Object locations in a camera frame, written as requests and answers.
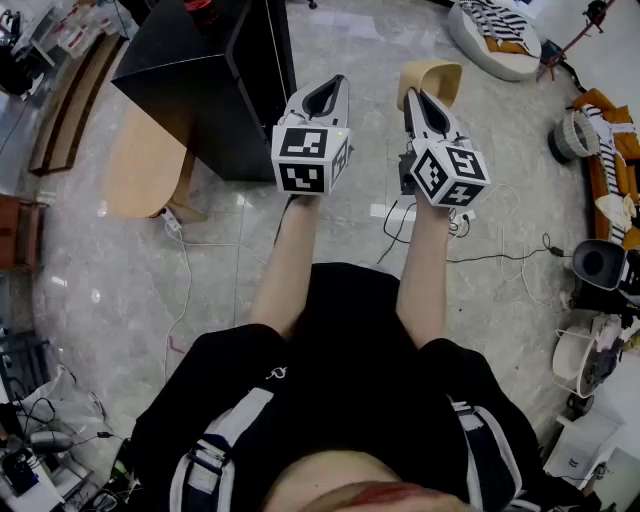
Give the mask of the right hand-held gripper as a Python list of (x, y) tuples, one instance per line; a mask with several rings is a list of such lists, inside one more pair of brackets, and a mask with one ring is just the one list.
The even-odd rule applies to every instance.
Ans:
[(471, 147), (468, 138), (459, 138), (457, 119), (425, 90), (410, 87), (403, 108), (405, 131), (412, 140), (400, 155), (401, 194), (421, 190), (432, 206), (469, 206), (491, 185), (482, 153)]

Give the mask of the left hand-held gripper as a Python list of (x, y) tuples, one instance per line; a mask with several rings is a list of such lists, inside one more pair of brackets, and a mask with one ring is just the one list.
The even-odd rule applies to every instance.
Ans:
[(343, 127), (349, 116), (348, 79), (336, 74), (308, 84), (289, 98), (286, 113), (272, 130), (271, 160), (278, 190), (330, 195), (350, 158), (352, 130)]

